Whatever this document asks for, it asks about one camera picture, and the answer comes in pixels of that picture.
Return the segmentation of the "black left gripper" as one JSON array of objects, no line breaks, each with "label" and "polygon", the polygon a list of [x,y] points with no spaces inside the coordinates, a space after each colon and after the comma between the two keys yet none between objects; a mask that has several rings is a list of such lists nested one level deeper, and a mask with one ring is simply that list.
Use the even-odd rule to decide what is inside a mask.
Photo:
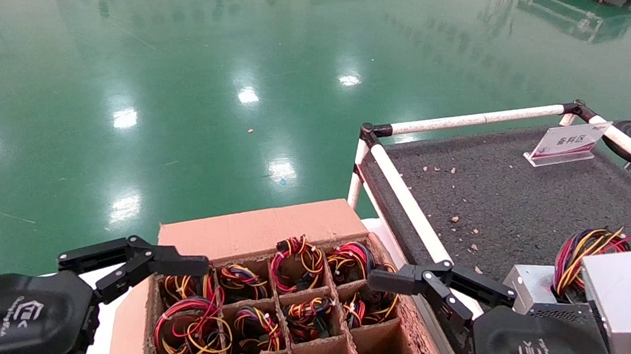
[{"label": "black left gripper", "polygon": [[0,354],[85,354],[98,315],[91,286],[74,273],[0,275]]}]

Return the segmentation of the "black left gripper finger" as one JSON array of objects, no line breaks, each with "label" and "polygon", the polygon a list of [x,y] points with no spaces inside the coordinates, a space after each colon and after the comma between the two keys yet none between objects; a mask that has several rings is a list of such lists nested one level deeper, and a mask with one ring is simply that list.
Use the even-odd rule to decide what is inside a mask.
[{"label": "black left gripper finger", "polygon": [[175,246],[151,245],[134,235],[61,252],[57,264],[59,272],[77,275],[116,266],[96,282],[93,295],[102,304],[115,301],[156,273],[199,277],[210,270],[206,256],[183,256]]}]

